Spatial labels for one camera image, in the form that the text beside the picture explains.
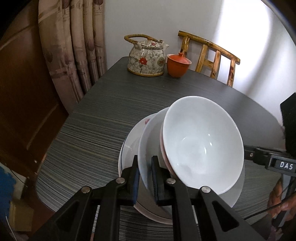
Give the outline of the red-patterned white bowl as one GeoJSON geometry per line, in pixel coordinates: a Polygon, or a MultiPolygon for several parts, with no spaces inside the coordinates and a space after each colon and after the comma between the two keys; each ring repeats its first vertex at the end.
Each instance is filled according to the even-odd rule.
{"type": "Polygon", "coordinates": [[[165,162],[167,169],[169,170],[172,177],[177,178],[177,175],[175,174],[173,168],[171,167],[168,157],[166,155],[164,142],[163,142],[163,128],[161,128],[161,130],[160,130],[159,143],[160,143],[160,148],[161,148],[161,154],[162,154],[162,157],[163,157],[163,160],[165,162]]]}

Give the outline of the large white bowl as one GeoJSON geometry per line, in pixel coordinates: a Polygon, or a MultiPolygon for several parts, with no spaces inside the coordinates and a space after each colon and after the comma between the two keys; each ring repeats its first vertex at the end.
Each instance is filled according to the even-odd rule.
{"type": "Polygon", "coordinates": [[[170,166],[186,186],[208,186],[220,195],[239,179],[244,162],[241,134],[214,101],[200,96],[175,101],[166,112],[162,137],[170,166]]]}

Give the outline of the grey-white shallow plate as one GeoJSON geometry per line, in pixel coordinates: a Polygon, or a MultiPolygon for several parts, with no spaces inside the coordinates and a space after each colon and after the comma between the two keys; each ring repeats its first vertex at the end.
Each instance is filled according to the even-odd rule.
{"type": "MultiPolygon", "coordinates": [[[[161,127],[168,108],[162,109],[155,113],[144,122],[145,127],[140,136],[138,144],[138,164],[142,182],[151,196],[154,196],[154,186],[152,182],[151,159],[152,156],[157,156],[160,166],[166,168],[160,145],[161,127]]],[[[245,170],[242,170],[236,184],[220,197],[230,206],[233,207],[238,201],[243,189],[245,179],[245,170]]]]}

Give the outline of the blue-rimmed white plate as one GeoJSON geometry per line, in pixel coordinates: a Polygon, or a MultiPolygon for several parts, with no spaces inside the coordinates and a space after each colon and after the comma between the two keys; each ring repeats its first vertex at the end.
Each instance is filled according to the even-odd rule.
{"type": "MultiPolygon", "coordinates": [[[[137,155],[139,138],[135,140],[125,140],[121,147],[118,158],[118,174],[121,173],[124,168],[130,167],[133,162],[134,155],[137,155]]],[[[134,208],[143,216],[150,220],[162,223],[165,225],[172,225],[172,218],[163,209],[155,204],[155,201],[151,194],[146,190],[142,183],[142,179],[139,179],[137,202],[134,208]]]]}

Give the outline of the blue foam mat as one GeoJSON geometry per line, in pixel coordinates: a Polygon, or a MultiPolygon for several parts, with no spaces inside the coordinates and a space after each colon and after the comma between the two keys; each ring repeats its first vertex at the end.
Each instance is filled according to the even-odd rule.
{"type": "Polygon", "coordinates": [[[10,201],[13,198],[14,185],[16,180],[2,167],[0,169],[0,218],[1,222],[6,222],[9,217],[10,201]]]}

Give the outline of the pink floral white plate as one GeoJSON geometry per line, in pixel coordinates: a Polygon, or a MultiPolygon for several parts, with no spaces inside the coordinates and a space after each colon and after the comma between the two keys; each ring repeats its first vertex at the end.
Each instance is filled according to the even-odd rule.
{"type": "MultiPolygon", "coordinates": [[[[118,157],[118,174],[121,175],[123,169],[130,167],[133,157],[138,153],[138,143],[146,123],[155,116],[151,114],[139,121],[129,132],[123,142],[118,157]]],[[[161,207],[155,204],[154,198],[143,185],[139,182],[137,202],[134,208],[145,217],[166,225],[172,225],[172,217],[161,207]]]]}

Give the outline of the wooden chair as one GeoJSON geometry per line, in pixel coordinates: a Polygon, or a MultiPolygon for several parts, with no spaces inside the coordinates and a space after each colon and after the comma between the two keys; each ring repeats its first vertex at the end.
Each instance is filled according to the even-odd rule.
{"type": "Polygon", "coordinates": [[[198,73],[201,73],[203,68],[207,68],[211,70],[210,77],[217,79],[220,69],[221,57],[225,57],[230,60],[230,68],[226,84],[229,87],[233,87],[235,68],[236,65],[240,64],[240,59],[237,56],[220,47],[219,45],[191,33],[178,31],[178,36],[182,37],[180,53],[183,57],[187,57],[187,54],[189,53],[189,45],[191,42],[195,42],[202,46],[199,59],[195,67],[195,71],[198,73]]]}

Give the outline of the brown wooden door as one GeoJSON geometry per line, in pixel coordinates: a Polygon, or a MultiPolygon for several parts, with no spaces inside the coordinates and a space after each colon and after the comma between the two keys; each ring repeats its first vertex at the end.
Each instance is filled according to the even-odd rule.
{"type": "Polygon", "coordinates": [[[1,16],[18,14],[1,38],[1,163],[26,178],[22,195],[34,209],[32,230],[52,215],[35,183],[47,150],[68,113],[41,48],[38,1],[2,1],[1,16]]]}

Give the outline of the orange lidded tea cup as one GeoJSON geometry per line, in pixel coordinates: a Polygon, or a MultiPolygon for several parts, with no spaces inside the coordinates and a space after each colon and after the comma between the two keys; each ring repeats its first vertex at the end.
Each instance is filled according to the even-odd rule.
{"type": "Polygon", "coordinates": [[[191,64],[191,60],[187,59],[181,52],[178,54],[167,54],[167,70],[171,77],[182,77],[191,64]]]}

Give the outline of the floral ceramic teapot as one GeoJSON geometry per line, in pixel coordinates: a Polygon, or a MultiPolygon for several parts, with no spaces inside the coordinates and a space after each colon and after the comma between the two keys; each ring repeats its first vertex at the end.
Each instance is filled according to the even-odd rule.
{"type": "Polygon", "coordinates": [[[144,77],[155,77],[164,73],[165,51],[169,47],[167,43],[144,34],[126,35],[124,39],[133,44],[128,56],[129,72],[144,77]]]}

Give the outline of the beige patterned curtain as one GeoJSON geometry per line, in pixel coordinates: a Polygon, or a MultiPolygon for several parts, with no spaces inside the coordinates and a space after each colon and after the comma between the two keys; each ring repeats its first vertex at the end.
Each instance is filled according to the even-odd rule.
{"type": "Polygon", "coordinates": [[[39,1],[42,50],[68,113],[107,71],[104,2],[39,1]]]}

